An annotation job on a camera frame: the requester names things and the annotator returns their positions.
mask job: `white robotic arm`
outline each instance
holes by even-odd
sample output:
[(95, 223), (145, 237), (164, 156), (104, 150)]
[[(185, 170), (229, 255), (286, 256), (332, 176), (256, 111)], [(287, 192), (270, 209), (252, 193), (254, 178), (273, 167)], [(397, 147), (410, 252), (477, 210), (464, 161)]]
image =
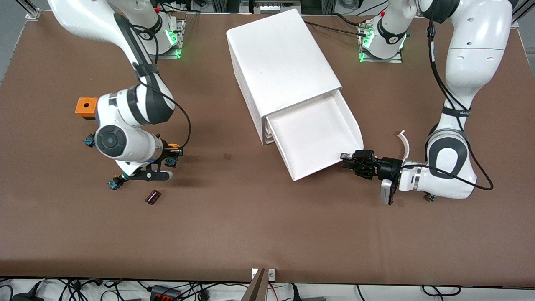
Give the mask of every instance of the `white robotic arm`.
[[(49, 0), (49, 4), (66, 30), (121, 48), (140, 81), (139, 85), (103, 95), (97, 101), (98, 129), (94, 145), (102, 154), (114, 159), (124, 172), (109, 182), (110, 188), (118, 189), (129, 179), (171, 178), (170, 171), (160, 171), (160, 164), (166, 160), (167, 166), (174, 167), (182, 148), (170, 146), (159, 135), (140, 127), (167, 121), (173, 114), (175, 102), (160, 78), (158, 68), (152, 64), (136, 28), (124, 16), (114, 12), (105, 0)], [(158, 164), (157, 170), (150, 169), (153, 163)]]
[[(464, 123), (470, 116), (474, 96), (492, 79), (501, 62), (511, 25), (512, 7), (508, 0), (416, 1), (390, 0), (384, 16), (370, 21), (373, 31), (364, 47), (379, 58), (393, 57), (403, 43), (417, 8), (434, 21), (452, 22), (454, 33), (446, 63), (447, 88), (441, 87), (446, 100), (440, 121), (427, 138), (426, 162), (380, 160), (372, 151), (356, 151), (341, 157), (342, 166), (353, 169), (355, 174), (368, 179), (378, 176), (383, 181), (381, 200), (389, 205), (397, 188), (427, 192), (429, 200), (436, 196), (465, 199), (472, 193), (477, 176), (470, 162), (472, 154)], [(431, 36), (430, 60), (436, 72), (434, 26), (428, 29), (428, 36)]]

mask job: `brown table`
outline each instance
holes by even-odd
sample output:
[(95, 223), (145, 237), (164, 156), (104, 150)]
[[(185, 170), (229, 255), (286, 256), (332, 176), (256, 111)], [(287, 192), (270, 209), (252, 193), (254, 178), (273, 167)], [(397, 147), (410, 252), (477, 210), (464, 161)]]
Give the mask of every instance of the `brown table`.
[[(158, 63), (192, 139), (172, 180), (118, 191), (106, 185), (118, 166), (82, 143), (95, 122), (74, 107), (136, 84), (132, 68), (117, 47), (70, 34), (50, 12), (29, 22), (0, 87), (0, 274), (248, 281), (251, 268), (269, 267), (279, 282), (535, 285), (535, 81), (517, 31), (466, 126), (496, 188), (434, 203), (398, 192), (387, 207), (378, 180), (337, 164), (292, 182), (277, 147), (261, 145), (225, 36), (258, 18), (197, 16), (182, 59)], [(380, 157), (402, 156), (395, 134), (405, 129), (410, 157), (423, 160), (439, 119), (426, 23), (413, 22), (403, 64), (359, 63), (354, 36), (311, 30)], [(442, 71), (451, 34), (438, 26)], [(181, 143), (186, 123), (176, 111), (147, 130)], [(152, 189), (163, 196), (149, 206)]]

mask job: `orange block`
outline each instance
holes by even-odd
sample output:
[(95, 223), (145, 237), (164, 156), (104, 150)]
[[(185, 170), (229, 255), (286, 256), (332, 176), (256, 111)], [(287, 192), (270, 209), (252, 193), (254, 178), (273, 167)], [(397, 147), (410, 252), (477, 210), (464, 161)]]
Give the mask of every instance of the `orange block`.
[(98, 98), (96, 97), (80, 97), (74, 112), (85, 119), (95, 119), (97, 101)]

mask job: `white surface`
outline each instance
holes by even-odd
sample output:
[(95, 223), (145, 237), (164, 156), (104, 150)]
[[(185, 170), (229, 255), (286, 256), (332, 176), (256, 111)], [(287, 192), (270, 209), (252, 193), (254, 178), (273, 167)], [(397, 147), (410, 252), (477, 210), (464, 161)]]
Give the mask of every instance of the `white surface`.
[[(28, 290), (37, 282), (36, 279), (18, 279), (2, 282), (1, 284), (10, 284), (13, 286), (15, 294), (21, 292), (28, 292)], [(185, 282), (162, 282), (162, 281), (143, 281), (143, 285), (160, 284), (167, 287), (186, 284)], [(282, 288), (275, 288), (278, 299), (284, 300), (293, 298), (292, 286), (288, 284), (274, 284), (284, 285)], [(64, 285), (58, 281), (51, 280), (48, 284), (41, 284), (37, 291), (37, 296), (44, 298), (45, 301), (57, 301)], [(297, 284), (301, 298), (311, 297), (325, 297), (327, 301), (361, 301), (356, 292), (355, 285), (351, 284)], [(150, 293), (146, 292), (135, 281), (123, 281), (119, 284), (119, 291), (125, 300), (141, 298), (148, 300)], [(399, 286), (399, 285), (360, 285), (362, 295), (366, 301), (440, 301), (440, 299), (429, 297), (422, 292), (419, 286)], [(84, 287), (82, 292), (89, 299), (89, 301), (100, 300), (101, 294), (109, 290), (104, 287), (96, 287), (90, 285)], [(245, 293), (246, 288), (241, 286), (227, 287), (218, 285), (210, 289), (210, 301), (227, 301), (240, 300)], [(443, 293), (453, 292), (456, 289), (441, 288), (439, 290)], [(432, 288), (427, 288), (428, 292), (433, 292)], [(64, 300), (68, 300), (67, 294), (64, 294)], [(9, 297), (9, 289), (0, 289), (0, 300), (7, 300)], [(117, 301), (117, 297), (113, 293), (107, 293), (102, 298), (103, 301)], [(516, 300), (516, 301), (533, 301), (535, 300), (535, 290), (527, 289), (482, 289), (482, 288), (462, 288), (459, 295), (454, 297), (445, 297), (445, 301), (500, 301), (500, 300)], [(271, 290), (267, 294), (267, 301), (276, 301)]]
[(258, 136), (277, 144), (293, 180), (363, 148), (341, 84), (296, 10), (232, 28), (227, 39)]

